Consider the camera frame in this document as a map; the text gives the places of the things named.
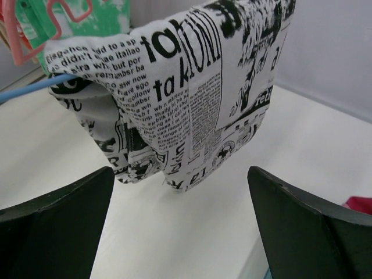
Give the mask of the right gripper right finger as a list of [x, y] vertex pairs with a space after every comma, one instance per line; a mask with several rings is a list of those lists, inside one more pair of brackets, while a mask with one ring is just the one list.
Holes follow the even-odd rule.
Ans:
[[371, 216], [297, 188], [260, 167], [248, 185], [273, 278], [371, 278]]

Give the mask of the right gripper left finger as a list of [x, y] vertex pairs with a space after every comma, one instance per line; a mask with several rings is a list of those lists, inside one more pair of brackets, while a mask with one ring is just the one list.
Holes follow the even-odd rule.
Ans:
[[90, 278], [114, 186], [103, 167], [1, 210], [1, 278]]

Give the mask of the blue wire hanger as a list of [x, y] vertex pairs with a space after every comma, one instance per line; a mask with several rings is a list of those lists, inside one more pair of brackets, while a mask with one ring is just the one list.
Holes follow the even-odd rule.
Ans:
[[55, 84], [64, 83], [66, 81], [75, 79], [76, 76], [71, 74], [61, 74], [46, 80], [37, 81], [36, 83], [29, 84], [25, 87], [5, 91], [1, 93], [1, 104], [20, 96], [42, 90]]

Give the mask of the newspaper print trousers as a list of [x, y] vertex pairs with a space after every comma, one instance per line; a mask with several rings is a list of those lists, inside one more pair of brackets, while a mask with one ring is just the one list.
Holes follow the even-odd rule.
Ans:
[[48, 41], [50, 94], [123, 184], [188, 191], [256, 134], [295, 1], [210, 1], [128, 34]]

